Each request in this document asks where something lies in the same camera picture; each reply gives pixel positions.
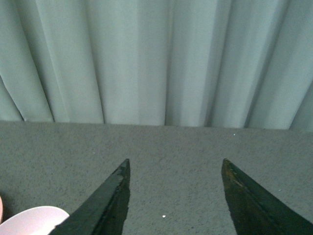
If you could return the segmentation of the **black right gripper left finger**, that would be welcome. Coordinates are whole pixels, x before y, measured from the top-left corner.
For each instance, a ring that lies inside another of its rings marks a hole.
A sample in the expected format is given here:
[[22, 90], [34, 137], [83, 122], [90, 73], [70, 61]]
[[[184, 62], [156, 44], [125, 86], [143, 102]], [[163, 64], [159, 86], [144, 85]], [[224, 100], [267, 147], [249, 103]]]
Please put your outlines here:
[[130, 200], [130, 160], [119, 167], [51, 235], [120, 235]]

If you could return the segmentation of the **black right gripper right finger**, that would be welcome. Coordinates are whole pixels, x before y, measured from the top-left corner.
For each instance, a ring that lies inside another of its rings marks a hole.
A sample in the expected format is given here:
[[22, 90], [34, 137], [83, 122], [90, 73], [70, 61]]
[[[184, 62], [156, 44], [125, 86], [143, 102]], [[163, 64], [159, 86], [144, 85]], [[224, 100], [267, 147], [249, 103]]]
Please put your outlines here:
[[238, 235], [311, 235], [313, 224], [228, 159], [221, 169], [225, 199]]

